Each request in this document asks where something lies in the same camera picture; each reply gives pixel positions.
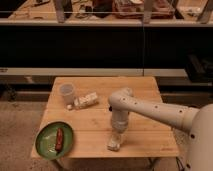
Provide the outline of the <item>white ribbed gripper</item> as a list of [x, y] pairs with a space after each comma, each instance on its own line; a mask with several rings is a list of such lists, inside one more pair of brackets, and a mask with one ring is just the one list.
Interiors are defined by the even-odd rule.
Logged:
[[111, 116], [111, 126], [115, 130], [112, 133], [112, 140], [114, 143], [122, 144], [124, 142], [124, 135], [122, 134], [128, 127], [129, 112], [121, 110], [113, 110]]

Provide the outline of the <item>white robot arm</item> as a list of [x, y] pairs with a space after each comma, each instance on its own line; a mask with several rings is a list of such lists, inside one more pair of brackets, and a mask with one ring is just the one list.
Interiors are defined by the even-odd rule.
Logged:
[[113, 92], [108, 103], [118, 134], [127, 129], [130, 112], [174, 127], [189, 135], [185, 171], [213, 171], [213, 104], [194, 108], [146, 101], [135, 98], [130, 88]]

